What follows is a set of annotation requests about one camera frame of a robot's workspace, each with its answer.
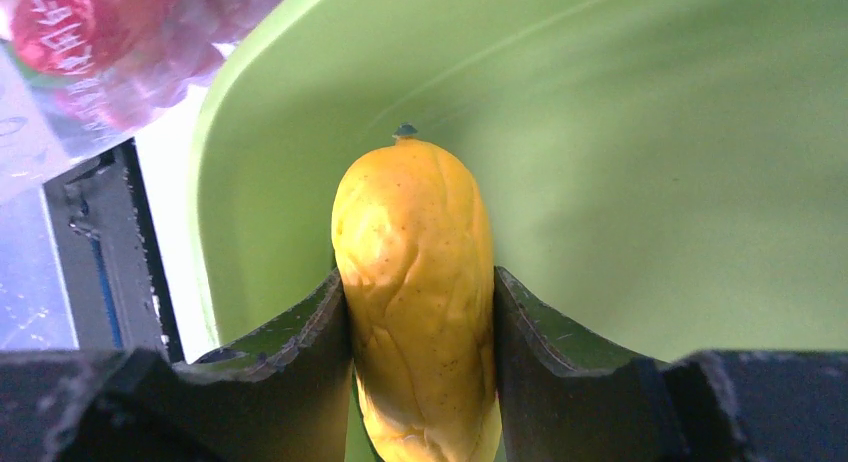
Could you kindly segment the yellow corn cob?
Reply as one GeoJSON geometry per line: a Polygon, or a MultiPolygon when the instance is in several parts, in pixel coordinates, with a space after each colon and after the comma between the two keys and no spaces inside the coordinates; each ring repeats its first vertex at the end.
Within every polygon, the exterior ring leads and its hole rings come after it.
{"type": "Polygon", "coordinates": [[[466,166],[403,124],[342,177],[331,241],[358,402],[385,461],[491,461],[501,437],[488,212],[466,166]]]}

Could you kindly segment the clear zip bag orange zipper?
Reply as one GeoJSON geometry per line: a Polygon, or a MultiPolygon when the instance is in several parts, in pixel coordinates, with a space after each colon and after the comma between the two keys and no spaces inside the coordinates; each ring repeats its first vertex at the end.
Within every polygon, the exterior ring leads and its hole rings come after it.
{"type": "Polygon", "coordinates": [[[1,197],[105,151],[205,87],[283,0],[1,0],[1,197]]]}

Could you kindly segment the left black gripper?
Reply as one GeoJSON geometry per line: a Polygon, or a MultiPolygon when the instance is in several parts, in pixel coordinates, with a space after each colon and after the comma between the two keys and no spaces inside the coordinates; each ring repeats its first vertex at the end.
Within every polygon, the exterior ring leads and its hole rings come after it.
{"type": "Polygon", "coordinates": [[[82,349],[146,347],[184,360],[134,140],[43,186],[82,349]]]}

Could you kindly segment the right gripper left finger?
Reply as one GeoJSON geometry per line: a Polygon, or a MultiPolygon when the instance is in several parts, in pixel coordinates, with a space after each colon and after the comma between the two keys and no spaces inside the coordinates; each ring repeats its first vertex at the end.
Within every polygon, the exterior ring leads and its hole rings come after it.
{"type": "Polygon", "coordinates": [[[156,350],[1,356],[5,461],[341,461],[352,357],[337,271],[192,364],[156,350]]]}

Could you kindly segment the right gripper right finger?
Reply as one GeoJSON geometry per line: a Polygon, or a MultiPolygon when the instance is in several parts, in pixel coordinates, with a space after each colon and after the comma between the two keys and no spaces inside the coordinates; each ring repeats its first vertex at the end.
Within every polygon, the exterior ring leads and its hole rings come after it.
{"type": "Polygon", "coordinates": [[[847,356],[622,347],[494,271],[497,388],[510,461],[843,461],[847,356]]]}

